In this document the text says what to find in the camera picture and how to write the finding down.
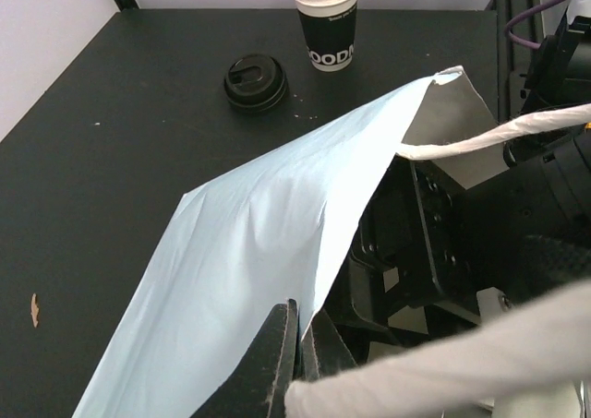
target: printed text on cup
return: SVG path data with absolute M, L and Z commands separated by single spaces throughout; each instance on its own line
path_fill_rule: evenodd
M 353 44 L 349 46 L 348 50 L 337 52 L 336 54 L 324 54 L 320 55 L 317 52 L 310 51 L 308 54 L 312 61 L 317 65 L 334 66 L 344 63 L 353 56 Z

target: stacked paper cup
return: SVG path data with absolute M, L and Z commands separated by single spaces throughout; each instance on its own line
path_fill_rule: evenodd
M 295 0 L 312 65 L 324 72 L 351 63 L 357 0 Z

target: white rope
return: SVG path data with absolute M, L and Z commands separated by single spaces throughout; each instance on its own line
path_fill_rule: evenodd
M 488 148 L 523 135 L 539 134 L 574 125 L 584 125 L 589 122 L 591 122 L 591 104 L 555 111 L 528 113 L 477 137 L 445 146 L 401 144 L 397 154 L 408 160 L 436 160 Z
M 314 383 L 295 381 L 287 418 L 407 418 L 591 376 L 591 282 L 475 332 Z

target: paper cup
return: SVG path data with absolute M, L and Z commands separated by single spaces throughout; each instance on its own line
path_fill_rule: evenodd
M 353 59 L 357 0 L 295 0 L 312 65 L 341 70 Z

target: screw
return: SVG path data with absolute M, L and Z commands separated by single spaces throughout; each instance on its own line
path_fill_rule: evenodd
M 511 300 L 509 300 L 509 298 L 507 298 L 507 295 L 505 295 L 505 294 L 499 295 L 499 303 L 501 303 L 501 309 L 504 312 L 511 310 L 511 308 L 513 307 Z
M 445 256 L 445 260 L 450 263 L 452 266 L 455 266 L 455 257 L 453 256 L 453 254 L 450 254 L 447 250 L 445 252 L 443 252 L 443 255 Z

